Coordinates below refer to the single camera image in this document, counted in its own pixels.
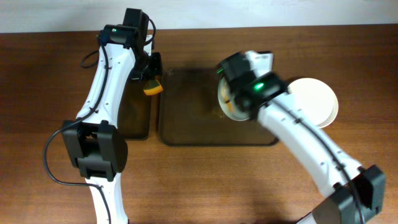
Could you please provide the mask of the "pink plate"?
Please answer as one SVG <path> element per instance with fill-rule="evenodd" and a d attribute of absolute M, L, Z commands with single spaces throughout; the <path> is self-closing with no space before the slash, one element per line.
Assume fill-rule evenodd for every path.
<path fill-rule="evenodd" d="M 338 107 L 324 107 L 317 110 L 316 125 L 319 128 L 325 128 L 329 126 L 338 115 Z"/>

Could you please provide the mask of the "brown serving tray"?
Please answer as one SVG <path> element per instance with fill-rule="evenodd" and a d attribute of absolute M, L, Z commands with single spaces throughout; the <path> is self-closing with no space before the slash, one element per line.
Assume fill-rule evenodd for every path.
<path fill-rule="evenodd" d="M 212 68 L 173 69 L 162 76 L 159 138 L 169 146 L 272 146 L 279 140 L 254 121 L 228 118 Z"/>

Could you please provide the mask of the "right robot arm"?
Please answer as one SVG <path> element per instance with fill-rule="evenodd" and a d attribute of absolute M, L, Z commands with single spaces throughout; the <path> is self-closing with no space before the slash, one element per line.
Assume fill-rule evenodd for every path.
<path fill-rule="evenodd" d="M 324 201 L 299 223 L 367 223 L 380 214 L 386 175 L 365 169 L 301 108 L 286 81 L 272 71 L 271 52 L 237 52 L 217 65 L 218 101 L 235 121 L 257 121 L 282 141 L 310 174 Z"/>

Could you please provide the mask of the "white plate with sauce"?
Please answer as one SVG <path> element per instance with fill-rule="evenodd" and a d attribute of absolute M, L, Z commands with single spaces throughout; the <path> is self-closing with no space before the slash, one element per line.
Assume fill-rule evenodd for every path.
<path fill-rule="evenodd" d="M 249 119 L 247 112 L 242 112 L 234 102 L 226 79 L 220 78 L 218 83 L 218 103 L 223 113 L 234 121 L 246 121 Z"/>

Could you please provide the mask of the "black water tray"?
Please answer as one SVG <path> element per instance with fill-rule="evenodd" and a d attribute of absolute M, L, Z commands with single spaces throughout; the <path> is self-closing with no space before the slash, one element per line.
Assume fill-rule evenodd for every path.
<path fill-rule="evenodd" d="M 149 135 L 151 97 L 144 82 L 128 81 L 118 112 L 118 131 L 125 140 L 143 140 Z"/>

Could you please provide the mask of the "orange green sponge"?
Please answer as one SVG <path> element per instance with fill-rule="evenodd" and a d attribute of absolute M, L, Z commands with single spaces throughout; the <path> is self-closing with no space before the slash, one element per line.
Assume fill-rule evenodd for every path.
<path fill-rule="evenodd" d="M 159 94 L 163 90 L 164 89 L 163 89 L 160 81 L 158 81 L 156 79 L 148 80 L 143 88 L 143 91 L 144 91 L 145 95 L 147 95 L 147 96 L 153 96 L 153 95 Z"/>

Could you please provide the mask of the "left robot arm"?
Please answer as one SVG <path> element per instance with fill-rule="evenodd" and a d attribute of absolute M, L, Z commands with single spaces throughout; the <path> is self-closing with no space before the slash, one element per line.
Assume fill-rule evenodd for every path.
<path fill-rule="evenodd" d="M 97 35 L 96 72 L 74 121 L 62 138 L 72 166 L 91 190 L 97 223 L 128 223 L 121 190 L 127 143 L 118 130 L 119 110 L 129 81 L 152 80 L 159 69 L 154 34 L 136 27 L 106 25 Z"/>

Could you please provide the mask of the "cream white plate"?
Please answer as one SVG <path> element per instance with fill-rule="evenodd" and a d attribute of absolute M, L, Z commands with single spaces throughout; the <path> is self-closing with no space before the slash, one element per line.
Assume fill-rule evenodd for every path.
<path fill-rule="evenodd" d="M 317 110 L 336 106 L 339 103 L 335 92 L 324 82 L 315 78 L 299 78 L 291 82 L 289 91 L 294 96 L 295 105 L 316 125 Z"/>

